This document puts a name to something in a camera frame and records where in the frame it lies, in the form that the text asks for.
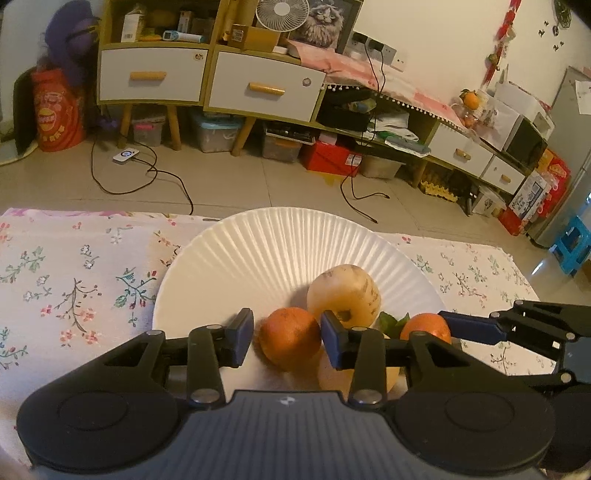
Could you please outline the large yellow apple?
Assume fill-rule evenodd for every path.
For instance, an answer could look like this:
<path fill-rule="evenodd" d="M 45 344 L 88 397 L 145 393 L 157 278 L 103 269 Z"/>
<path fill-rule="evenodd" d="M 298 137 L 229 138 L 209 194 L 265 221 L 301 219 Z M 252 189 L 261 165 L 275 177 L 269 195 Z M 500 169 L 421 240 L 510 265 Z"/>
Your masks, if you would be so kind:
<path fill-rule="evenodd" d="M 398 382 L 400 368 L 388 367 L 387 373 L 387 392 L 390 392 Z M 349 399 L 349 390 L 353 382 L 353 369 L 335 370 L 329 361 L 328 353 L 325 347 L 320 350 L 320 360 L 318 360 L 318 385 L 324 391 L 336 391 L 342 394 L 342 398 Z"/>

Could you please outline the orange mandarin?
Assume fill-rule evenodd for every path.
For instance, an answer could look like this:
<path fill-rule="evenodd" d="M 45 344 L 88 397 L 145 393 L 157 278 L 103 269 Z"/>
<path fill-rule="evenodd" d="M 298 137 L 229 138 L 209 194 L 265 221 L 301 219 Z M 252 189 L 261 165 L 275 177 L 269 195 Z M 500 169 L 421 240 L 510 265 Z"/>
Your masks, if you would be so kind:
<path fill-rule="evenodd" d="M 259 348 L 271 364 L 294 371 L 321 348 L 321 328 L 315 317 L 298 307 L 280 308 L 259 324 Z"/>

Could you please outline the mandarin with green leaves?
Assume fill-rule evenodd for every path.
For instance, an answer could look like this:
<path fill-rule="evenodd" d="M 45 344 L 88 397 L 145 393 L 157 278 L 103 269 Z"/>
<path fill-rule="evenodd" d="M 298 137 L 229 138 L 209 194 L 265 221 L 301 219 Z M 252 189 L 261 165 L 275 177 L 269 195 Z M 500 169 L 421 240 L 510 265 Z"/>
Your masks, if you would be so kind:
<path fill-rule="evenodd" d="M 408 340 L 413 332 L 427 332 L 448 344 L 452 343 L 452 334 L 446 320 L 439 314 L 421 313 L 411 317 L 407 314 L 402 319 L 382 312 L 377 320 L 377 327 L 384 335 L 392 339 Z"/>

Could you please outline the blue plastic stool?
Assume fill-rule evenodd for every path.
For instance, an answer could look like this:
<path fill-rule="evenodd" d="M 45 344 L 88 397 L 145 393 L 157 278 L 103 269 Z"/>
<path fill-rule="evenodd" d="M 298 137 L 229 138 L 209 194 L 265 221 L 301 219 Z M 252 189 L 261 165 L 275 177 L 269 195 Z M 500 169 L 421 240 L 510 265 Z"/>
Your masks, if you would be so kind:
<path fill-rule="evenodd" d="M 590 255 L 590 230 L 579 216 L 573 216 L 550 251 L 559 262 L 562 272 L 575 276 Z"/>

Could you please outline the white ribbed plate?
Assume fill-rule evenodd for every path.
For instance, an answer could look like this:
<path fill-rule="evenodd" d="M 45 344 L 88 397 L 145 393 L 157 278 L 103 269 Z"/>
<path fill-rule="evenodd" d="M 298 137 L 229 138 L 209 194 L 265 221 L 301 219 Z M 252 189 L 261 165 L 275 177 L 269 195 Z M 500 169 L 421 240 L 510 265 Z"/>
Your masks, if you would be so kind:
<path fill-rule="evenodd" d="M 225 325 L 243 308 L 256 322 L 276 309 L 304 308 L 311 282 L 342 264 L 372 277 L 382 310 L 394 318 L 444 308 L 420 269 L 379 234 L 327 212 L 273 207 L 221 220 L 186 245 L 163 277 L 153 326 L 180 338 Z"/>

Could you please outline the red gift boxes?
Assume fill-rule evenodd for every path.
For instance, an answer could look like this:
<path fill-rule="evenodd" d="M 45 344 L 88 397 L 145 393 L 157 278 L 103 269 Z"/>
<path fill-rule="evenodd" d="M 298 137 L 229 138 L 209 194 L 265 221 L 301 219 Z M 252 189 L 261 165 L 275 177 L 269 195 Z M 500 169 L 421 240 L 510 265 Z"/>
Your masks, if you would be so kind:
<path fill-rule="evenodd" d="M 531 222 L 546 219 L 552 213 L 566 192 L 570 177 L 566 163 L 547 148 L 498 220 L 512 236 L 519 236 Z"/>

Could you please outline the floral tablecloth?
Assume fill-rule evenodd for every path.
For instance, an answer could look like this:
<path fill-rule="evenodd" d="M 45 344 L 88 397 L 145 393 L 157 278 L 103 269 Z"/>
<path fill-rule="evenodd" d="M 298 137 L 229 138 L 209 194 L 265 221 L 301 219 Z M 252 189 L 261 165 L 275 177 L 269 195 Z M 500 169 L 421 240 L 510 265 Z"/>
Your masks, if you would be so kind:
<path fill-rule="evenodd" d="M 164 275 L 219 221 L 110 212 L 7 211 L 1 218 L 1 445 L 27 460 L 16 431 L 36 389 L 154 329 Z M 502 249 L 379 234 L 427 277 L 443 310 L 487 315 L 536 292 Z"/>

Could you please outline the red box under cabinet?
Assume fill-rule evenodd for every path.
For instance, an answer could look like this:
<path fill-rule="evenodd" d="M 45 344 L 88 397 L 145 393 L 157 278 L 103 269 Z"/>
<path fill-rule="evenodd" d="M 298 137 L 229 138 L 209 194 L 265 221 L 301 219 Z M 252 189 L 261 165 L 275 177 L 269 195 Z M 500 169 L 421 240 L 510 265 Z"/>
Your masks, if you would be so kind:
<path fill-rule="evenodd" d="M 308 171 L 355 177 L 361 166 L 363 156 L 349 151 L 344 146 L 315 142 L 301 148 L 301 164 Z"/>

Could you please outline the black microwave oven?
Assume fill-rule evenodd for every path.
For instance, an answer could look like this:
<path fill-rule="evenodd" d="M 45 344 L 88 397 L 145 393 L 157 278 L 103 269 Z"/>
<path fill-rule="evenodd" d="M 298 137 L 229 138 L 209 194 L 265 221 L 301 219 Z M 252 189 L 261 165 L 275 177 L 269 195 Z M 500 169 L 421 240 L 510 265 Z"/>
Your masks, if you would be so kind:
<path fill-rule="evenodd" d="M 519 115 L 503 146 L 502 152 L 515 164 L 533 170 L 547 149 L 547 141 L 523 115 Z"/>

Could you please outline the long low tv cabinet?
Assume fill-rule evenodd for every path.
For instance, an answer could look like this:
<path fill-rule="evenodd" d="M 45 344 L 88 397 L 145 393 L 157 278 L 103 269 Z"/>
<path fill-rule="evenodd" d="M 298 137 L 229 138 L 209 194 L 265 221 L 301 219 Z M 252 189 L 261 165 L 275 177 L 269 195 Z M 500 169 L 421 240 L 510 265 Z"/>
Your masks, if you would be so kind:
<path fill-rule="evenodd" d="M 416 141 L 407 140 L 393 147 L 386 144 L 369 125 L 366 132 L 358 132 L 341 127 L 332 127 L 327 121 L 317 117 L 318 128 L 349 136 L 368 148 L 382 149 L 390 154 L 394 150 L 408 148 L 413 157 L 411 163 L 424 167 L 429 162 L 443 168 L 461 171 L 481 182 L 493 186 L 509 195 L 515 195 L 526 180 L 528 171 L 515 167 L 510 159 L 495 150 L 478 135 L 456 125 L 454 122 L 421 108 L 414 101 L 392 98 L 353 81 L 325 81 L 321 106 L 328 106 L 328 95 L 366 92 L 372 95 L 380 107 L 392 112 L 400 108 L 409 113 L 409 129 L 418 136 Z"/>

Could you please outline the silver refrigerator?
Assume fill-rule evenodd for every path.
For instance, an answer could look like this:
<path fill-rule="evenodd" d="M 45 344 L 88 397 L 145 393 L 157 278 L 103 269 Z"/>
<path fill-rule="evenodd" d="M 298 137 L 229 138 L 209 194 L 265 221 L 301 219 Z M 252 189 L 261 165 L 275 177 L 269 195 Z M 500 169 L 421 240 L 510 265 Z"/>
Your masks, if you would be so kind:
<path fill-rule="evenodd" d="M 561 86 L 552 104 L 555 123 L 549 148 L 565 162 L 571 172 L 561 200 L 546 219 L 533 222 L 527 231 L 531 242 L 550 248 L 570 219 L 586 207 L 590 195 L 590 116 L 581 114 L 576 86 L 590 82 L 590 77 L 574 67 L 565 71 Z"/>

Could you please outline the clear storage box teal lid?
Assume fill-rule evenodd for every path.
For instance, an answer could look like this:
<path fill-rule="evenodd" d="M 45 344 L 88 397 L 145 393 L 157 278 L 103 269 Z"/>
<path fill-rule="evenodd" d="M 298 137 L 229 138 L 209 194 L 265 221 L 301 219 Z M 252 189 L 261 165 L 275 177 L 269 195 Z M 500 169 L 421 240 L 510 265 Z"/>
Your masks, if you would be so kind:
<path fill-rule="evenodd" d="M 243 118 L 236 115 L 208 115 L 190 110 L 194 144 L 204 153 L 229 152 L 242 128 Z"/>

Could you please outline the white remote on floor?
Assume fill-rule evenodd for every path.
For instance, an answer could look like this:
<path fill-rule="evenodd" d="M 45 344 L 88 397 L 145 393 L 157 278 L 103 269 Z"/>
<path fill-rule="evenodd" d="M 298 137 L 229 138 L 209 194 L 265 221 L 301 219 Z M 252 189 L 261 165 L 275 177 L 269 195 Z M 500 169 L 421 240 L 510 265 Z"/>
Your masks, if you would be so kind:
<path fill-rule="evenodd" d="M 121 150 L 119 153 L 115 154 L 112 157 L 112 160 L 117 164 L 124 164 L 127 161 L 135 158 L 138 154 L 139 154 L 138 149 L 127 148 L 127 149 Z"/>

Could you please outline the white drawer cabinet middle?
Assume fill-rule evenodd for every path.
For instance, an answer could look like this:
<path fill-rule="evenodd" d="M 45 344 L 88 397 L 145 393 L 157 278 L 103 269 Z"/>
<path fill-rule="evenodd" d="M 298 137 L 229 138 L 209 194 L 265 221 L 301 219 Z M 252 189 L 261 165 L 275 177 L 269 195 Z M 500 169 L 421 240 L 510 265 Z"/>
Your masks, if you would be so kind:
<path fill-rule="evenodd" d="M 218 45 L 208 61 L 204 108 L 308 124 L 315 118 L 325 73 L 294 59 Z"/>

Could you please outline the white drawer cabinet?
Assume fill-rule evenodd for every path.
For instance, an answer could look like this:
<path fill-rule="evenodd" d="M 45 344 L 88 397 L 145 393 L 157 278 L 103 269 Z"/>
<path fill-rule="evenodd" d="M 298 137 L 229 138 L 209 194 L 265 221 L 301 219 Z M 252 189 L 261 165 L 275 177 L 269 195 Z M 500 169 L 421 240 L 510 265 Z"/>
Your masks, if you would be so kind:
<path fill-rule="evenodd" d="M 208 61 L 204 108 L 308 124 L 315 118 L 325 73 L 294 59 L 218 45 Z"/>
<path fill-rule="evenodd" d="M 198 105 L 207 62 L 206 48 L 104 49 L 99 54 L 98 102 Z"/>

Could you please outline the red orange snack bag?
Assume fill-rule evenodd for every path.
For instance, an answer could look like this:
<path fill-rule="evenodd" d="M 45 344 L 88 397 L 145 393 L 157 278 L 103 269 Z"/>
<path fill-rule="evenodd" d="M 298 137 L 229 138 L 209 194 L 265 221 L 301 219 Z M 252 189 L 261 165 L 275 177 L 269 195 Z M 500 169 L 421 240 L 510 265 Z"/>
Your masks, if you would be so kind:
<path fill-rule="evenodd" d="M 37 142 L 44 152 L 72 148 L 86 137 L 84 92 L 72 88 L 61 69 L 31 74 Z"/>

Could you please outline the white drawer cabinet left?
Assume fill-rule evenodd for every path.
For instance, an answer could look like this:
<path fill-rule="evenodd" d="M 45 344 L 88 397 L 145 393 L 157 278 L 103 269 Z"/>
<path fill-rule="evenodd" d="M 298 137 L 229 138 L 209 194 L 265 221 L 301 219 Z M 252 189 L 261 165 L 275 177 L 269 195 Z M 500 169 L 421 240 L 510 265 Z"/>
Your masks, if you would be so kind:
<path fill-rule="evenodd" d="M 207 62 L 206 48 L 104 49 L 99 54 L 98 102 L 198 105 Z"/>

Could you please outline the framed cat picture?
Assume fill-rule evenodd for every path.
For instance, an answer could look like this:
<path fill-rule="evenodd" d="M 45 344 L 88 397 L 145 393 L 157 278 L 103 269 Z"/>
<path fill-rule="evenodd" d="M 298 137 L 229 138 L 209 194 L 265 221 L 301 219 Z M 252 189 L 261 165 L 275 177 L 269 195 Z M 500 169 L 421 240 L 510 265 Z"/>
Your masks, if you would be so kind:
<path fill-rule="evenodd" d="M 307 20 L 290 34 L 290 40 L 342 53 L 353 33 L 362 1 L 310 1 Z"/>

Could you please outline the white desk fan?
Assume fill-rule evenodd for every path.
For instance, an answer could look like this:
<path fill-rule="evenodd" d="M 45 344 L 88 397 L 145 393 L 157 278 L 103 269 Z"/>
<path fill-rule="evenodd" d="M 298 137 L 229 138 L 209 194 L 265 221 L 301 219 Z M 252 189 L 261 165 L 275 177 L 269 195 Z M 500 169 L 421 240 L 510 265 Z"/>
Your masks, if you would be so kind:
<path fill-rule="evenodd" d="M 256 19 L 268 30 L 287 33 L 300 28 L 310 10 L 308 0 L 260 0 Z"/>

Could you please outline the purple plush toy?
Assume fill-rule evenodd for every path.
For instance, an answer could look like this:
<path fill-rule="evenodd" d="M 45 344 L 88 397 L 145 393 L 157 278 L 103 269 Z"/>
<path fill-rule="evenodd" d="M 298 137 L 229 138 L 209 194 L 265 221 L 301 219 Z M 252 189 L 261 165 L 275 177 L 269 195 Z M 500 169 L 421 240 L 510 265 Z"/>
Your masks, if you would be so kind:
<path fill-rule="evenodd" d="M 75 0 L 61 6 L 47 26 L 44 37 L 47 56 L 71 83 L 82 78 L 81 62 L 97 40 L 95 28 L 98 24 L 90 2 Z"/>

